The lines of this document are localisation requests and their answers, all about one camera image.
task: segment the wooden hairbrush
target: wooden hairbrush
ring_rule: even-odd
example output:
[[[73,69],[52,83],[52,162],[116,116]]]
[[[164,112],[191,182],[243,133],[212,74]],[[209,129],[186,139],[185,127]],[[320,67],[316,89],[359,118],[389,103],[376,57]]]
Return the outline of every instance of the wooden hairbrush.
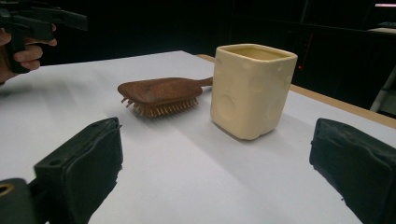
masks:
[[[118,91],[124,97],[122,103],[128,100],[126,107],[134,105],[134,112],[152,118],[198,105],[196,97],[202,94],[202,87],[211,86],[212,82],[212,77],[165,77],[122,83]]]

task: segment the cream ceramic cup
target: cream ceramic cup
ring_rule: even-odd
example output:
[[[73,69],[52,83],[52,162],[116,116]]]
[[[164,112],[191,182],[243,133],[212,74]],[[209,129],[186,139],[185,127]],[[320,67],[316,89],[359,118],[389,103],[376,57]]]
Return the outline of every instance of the cream ceramic cup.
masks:
[[[216,49],[210,116],[223,130],[252,140],[280,121],[297,55],[254,44]]]

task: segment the wooden table edge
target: wooden table edge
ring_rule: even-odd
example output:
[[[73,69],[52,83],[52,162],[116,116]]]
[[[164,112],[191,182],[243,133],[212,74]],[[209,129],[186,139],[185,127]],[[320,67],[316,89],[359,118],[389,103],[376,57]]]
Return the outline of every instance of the wooden table edge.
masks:
[[[205,59],[207,61],[210,61],[212,63],[215,61],[215,58],[213,58],[212,56],[206,55],[206,54],[197,54],[196,56],[200,57],[202,59]],[[377,123],[383,124],[390,128],[396,129],[396,119],[375,113],[374,111],[371,111],[371,110],[367,110],[367,109],[364,109],[364,108],[361,108],[361,107],[358,107],[355,105],[345,103],[343,101],[336,100],[332,97],[317,93],[315,91],[310,91],[310,90],[307,90],[305,88],[302,88],[302,87],[299,87],[299,86],[296,86],[293,84],[290,85],[290,90],[297,92],[301,95],[304,95],[306,97],[309,97],[311,99],[320,101],[324,104],[332,105],[334,107],[345,110],[345,111],[352,113],[354,115],[357,115],[357,116],[375,121]]]

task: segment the dark background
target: dark background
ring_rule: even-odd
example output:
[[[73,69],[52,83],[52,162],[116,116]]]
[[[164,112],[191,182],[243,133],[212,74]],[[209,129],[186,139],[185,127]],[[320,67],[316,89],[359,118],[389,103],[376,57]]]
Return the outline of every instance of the dark background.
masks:
[[[87,15],[89,31],[58,25],[59,45],[43,46],[41,62],[171,50],[215,56],[220,45],[262,44],[299,56],[293,84],[369,109],[396,64],[396,35],[366,31],[392,19],[391,13],[373,11],[374,2],[52,0],[53,6]]]

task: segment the white table surface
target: white table surface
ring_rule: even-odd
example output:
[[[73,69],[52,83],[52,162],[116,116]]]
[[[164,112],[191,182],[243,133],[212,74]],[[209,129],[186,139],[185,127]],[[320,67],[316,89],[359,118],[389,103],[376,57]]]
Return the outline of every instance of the white table surface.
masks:
[[[89,124],[117,117],[123,169],[90,223],[360,223],[309,164],[318,118],[350,124],[396,146],[396,131],[289,92],[279,125],[237,140],[210,119],[210,88],[199,105],[147,119],[120,100],[123,83],[205,78],[214,64],[183,51],[43,66],[0,88],[0,179],[35,178],[33,166]]]

